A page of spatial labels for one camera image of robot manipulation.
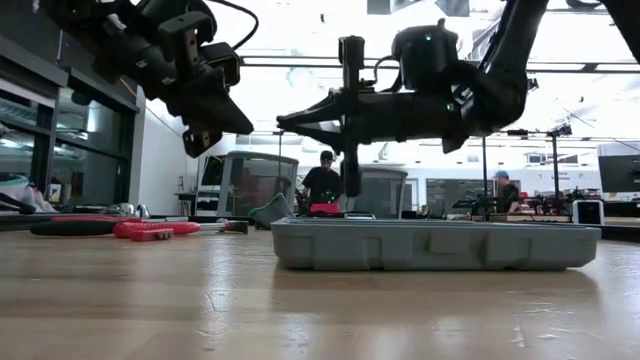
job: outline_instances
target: baseball cap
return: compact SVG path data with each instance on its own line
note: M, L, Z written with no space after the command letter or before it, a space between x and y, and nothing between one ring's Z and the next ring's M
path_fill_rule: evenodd
M333 153L325 150L320 154L320 161L333 161Z
M509 173L504 171L504 170L498 170L498 171L496 171L496 174L493 175L493 177L496 178L496 179L497 178L502 178L502 177L509 178Z

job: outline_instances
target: man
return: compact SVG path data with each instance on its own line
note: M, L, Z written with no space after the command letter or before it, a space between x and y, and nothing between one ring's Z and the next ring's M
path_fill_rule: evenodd
M515 213L520 201L520 190L511 183L509 174L504 170L496 172L494 178L498 181L498 191L500 191L496 211L500 214Z
M309 198L309 204L326 203L323 196L327 192L335 195L336 198L342 194L340 175L331 170L332 163L333 153L331 151L323 151L320 154L320 166L311 169L302 181L304 195Z

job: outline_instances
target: wooden table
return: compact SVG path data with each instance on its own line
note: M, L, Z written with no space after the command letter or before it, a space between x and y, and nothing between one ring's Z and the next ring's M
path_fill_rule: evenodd
M270 234L0 234L0 359L640 359L640 247L562 273L279 269Z

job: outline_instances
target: screwdriver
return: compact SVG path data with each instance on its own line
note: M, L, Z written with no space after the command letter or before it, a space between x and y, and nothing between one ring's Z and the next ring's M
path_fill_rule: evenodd
M31 233L42 236L100 236L114 234L119 239L129 238L131 232L172 229L175 235L192 234L199 231L228 231L247 234L249 226L244 221L198 224L195 222L117 222L105 220L59 221L36 224Z
M187 235L200 231L228 231L249 233L249 225L244 221L228 221L215 224L198 224L195 222L171 222L171 223L129 223L120 222L113 228L113 234L118 239L126 239L134 231L172 229L175 235Z

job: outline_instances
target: plastic bin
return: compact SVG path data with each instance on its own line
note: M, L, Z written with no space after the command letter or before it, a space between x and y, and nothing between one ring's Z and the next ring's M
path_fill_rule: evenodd
M284 266L315 270L564 270L596 256L582 225L285 218L271 224Z

